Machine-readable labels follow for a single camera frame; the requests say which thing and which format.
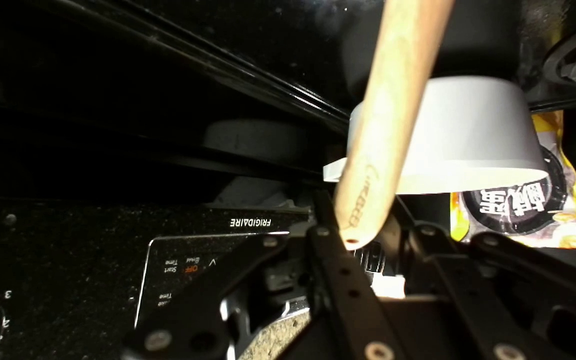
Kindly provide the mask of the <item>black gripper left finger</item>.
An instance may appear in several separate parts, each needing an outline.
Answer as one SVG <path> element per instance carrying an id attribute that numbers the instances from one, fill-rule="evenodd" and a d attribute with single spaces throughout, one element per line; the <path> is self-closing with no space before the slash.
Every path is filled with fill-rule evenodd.
<path id="1" fill-rule="evenodd" d="M 277 360 L 401 360 L 325 194 L 313 197 L 311 222 L 246 239 L 178 287 L 123 335 L 119 360 L 236 360 L 294 298 L 307 304 L 309 322 Z"/>

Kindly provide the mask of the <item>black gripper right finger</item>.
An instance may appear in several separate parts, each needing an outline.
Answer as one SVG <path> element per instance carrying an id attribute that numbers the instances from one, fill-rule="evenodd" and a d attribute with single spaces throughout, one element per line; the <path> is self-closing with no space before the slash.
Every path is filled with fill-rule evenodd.
<path id="1" fill-rule="evenodd" d="M 401 203 L 384 249 L 404 276 L 386 315 L 406 360 L 576 360 L 576 249 L 498 231 L 456 242 Z"/>

